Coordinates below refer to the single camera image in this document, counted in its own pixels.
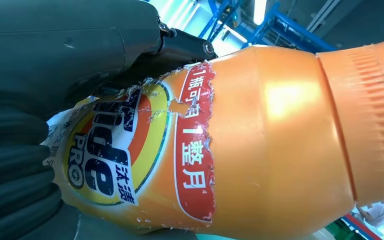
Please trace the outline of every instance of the ribbed bottle cap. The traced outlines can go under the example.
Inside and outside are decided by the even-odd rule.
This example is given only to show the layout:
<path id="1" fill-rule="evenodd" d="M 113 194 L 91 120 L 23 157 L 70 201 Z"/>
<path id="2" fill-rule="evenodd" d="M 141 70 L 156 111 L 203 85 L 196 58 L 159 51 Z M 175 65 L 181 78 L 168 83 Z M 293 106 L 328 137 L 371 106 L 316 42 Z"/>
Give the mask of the ribbed bottle cap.
<path id="1" fill-rule="evenodd" d="M 319 53 L 359 205 L 384 200 L 384 43 Z"/>

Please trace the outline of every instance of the red object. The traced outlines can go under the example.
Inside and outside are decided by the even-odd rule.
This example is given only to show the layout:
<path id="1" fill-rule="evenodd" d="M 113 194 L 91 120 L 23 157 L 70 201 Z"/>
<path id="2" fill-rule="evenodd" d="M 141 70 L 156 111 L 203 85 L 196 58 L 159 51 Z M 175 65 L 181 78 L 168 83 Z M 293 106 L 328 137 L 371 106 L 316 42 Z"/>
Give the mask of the red object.
<path id="1" fill-rule="evenodd" d="M 201 222 L 211 222 L 215 211 L 214 160 L 207 133 L 213 97 L 210 80 L 214 76 L 207 62 L 188 71 L 178 100 L 189 109 L 184 116 L 176 117 L 175 125 L 177 200 L 185 214 Z"/>
<path id="2" fill-rule="evenodd" d="M 358 229 L 360 234 L 365 236 L 366 238 L 369 237 L 369 239 L 381 240 L 381 238 L 378 235 L 372 232 L 366 225 L 364 225 L 361 221 L 353 217 L 351 214 L 348 213 L 347 215 L 343 216 L 343 218 L 351 226 Z"/>

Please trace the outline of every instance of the orange plastic bottle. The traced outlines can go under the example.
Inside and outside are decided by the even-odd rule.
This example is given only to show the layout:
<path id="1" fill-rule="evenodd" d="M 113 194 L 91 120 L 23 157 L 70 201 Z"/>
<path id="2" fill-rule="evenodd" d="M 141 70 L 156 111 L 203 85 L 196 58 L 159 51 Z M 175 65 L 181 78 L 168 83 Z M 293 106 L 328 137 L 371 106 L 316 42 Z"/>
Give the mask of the orange plastic bottle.
<path id="1" fill-rule="evenodd" d="M 55 129 L 47 162 L 84 212 L 140 231 L 303 236 L 384 200 L 384 43 L 248 47 L 72 110 Z"/>

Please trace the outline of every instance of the green object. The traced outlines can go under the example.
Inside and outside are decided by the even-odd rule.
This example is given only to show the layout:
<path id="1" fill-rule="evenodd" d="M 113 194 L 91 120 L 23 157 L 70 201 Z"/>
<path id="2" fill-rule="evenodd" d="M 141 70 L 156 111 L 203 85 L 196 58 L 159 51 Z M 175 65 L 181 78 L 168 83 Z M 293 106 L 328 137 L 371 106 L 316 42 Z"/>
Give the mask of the green object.
<path id="1" fill-rule="evenodd" d="M 234 240 L 233 238 L 228 238 L 228 237 L 224 237 L 224 236 L 209 235 L 209 234 L 197 234 L 196 237 L 199 240 Z"/>
<path id="2" fill-rule="evenodd" d="M 364 239 L 361 235 L 351 231 L 351 229 L 340 219 L 332 222 L 326 229 L 335 237 L 337 240 L 362 240 Z"/>

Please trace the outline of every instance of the yellow circle logo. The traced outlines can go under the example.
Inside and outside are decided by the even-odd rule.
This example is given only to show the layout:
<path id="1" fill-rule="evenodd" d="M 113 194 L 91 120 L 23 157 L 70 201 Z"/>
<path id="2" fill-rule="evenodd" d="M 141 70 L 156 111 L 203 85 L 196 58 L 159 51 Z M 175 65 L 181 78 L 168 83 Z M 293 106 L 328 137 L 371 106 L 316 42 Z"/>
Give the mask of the yellow circle logo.
<path id="1" fill-rule="evenodd" d="M 62 169 L 72 189 L 99 205 L 137 205 L 168 131 L 169 89 L 162 83 L 98 102 L 68 136 Z"/>

